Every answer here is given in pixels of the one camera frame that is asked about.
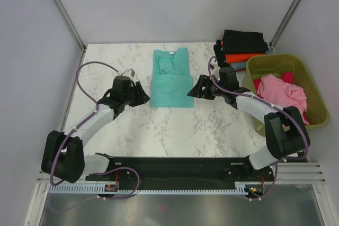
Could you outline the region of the teal t shirt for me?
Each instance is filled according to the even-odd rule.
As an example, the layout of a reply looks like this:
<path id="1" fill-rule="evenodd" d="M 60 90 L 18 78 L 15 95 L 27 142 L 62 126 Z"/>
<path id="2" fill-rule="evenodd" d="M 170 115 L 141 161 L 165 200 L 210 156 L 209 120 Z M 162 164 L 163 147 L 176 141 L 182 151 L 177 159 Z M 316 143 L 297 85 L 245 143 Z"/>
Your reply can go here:
<path id="1" fill-rule="evenodd" d="M 193 108 L 194 100 L 188 96 L 192 88 L 193 78 L 190 75 L 188 49 L 154 50 L 150 106 Z"/>

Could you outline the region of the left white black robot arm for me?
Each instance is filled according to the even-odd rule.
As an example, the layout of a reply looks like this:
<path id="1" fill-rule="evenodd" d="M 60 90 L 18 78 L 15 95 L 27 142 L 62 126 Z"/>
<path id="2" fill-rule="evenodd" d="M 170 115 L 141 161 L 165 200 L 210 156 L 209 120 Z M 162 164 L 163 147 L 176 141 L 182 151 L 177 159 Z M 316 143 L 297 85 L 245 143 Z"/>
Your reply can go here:
<path id="1" fill-rule="evenodd" d="M 116 175 L 111 156 L 95 153 L 86 156 L 85 145 L 104 126 L 115 120 L 126 106 L 143 105 L 150 100 L 140 81 L 117 76 L 112 88 L 96 102 L 94 110 L 75 126 L 62 132 L 51 131 L 46 140 L 41 170 L 63 181 L 74 183 L 83 175 L 99 174 L 105 180 Z"/>

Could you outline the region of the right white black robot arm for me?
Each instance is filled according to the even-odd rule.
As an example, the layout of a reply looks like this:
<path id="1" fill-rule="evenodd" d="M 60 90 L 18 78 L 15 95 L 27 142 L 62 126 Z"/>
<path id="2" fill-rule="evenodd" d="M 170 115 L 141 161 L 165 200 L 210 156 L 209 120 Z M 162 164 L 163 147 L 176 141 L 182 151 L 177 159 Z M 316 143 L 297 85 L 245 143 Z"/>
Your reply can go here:
<path id="1" fill-rule="evenodd" d="M 262 168 L 309 149 L 309 136 L 299 110 L 294 106 L 275 106 L 249 89 L 240 87 L 236 72 L 231 67 L 210 69 L 208 76 L 200 75 L 188 96 L 206 100 L 222 97 L 228 105 L 264 124 L 266 145 L 249 155 L 248 164 L 242 168 L 248 180 L 257 179 Z"/>

